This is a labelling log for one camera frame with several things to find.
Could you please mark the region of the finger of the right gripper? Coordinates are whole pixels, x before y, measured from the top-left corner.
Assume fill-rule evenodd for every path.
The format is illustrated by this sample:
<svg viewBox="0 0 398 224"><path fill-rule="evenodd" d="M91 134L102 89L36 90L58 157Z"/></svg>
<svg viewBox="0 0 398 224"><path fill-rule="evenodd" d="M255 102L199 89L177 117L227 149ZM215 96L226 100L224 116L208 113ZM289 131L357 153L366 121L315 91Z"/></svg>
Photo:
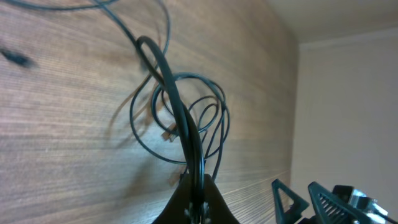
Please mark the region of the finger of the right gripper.
<svg viewBox="0 0 398 224"><path fill-rule="evenodd" d="M275 218L277 224L294 224L302 218L302 212L309 203L293 192L279 179L272 182Z"/></svg>
<svg viewBox="0 0 398 224"><path fill-rule="evenodd" d="M371 224L373 221L356 208L348 205L317 182L308 186L309 195L318 223Z"/></svg>

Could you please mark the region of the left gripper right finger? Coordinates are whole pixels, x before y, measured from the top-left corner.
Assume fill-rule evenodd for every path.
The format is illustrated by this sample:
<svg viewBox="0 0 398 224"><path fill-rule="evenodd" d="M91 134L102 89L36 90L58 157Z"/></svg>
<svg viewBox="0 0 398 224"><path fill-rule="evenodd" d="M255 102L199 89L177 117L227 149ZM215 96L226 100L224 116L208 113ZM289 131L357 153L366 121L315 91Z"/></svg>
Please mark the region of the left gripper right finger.
<svg viewBox="0 0 398 224"><path fill-rule="evenodd" d="M200 223L239 224L209 174L203 176L199 203Z"/></svg>

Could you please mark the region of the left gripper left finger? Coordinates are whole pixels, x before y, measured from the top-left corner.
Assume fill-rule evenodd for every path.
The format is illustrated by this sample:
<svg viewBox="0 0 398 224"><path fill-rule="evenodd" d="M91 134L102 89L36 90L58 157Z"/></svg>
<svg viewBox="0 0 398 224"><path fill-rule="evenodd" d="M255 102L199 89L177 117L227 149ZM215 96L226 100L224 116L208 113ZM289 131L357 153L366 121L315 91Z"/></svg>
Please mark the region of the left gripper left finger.
<svg viewBox="0 0 398 224"><path fill-rule="evenodd" d="M153 224L194 224L194 184L191 174L185 174L175 192Z"/></svg>

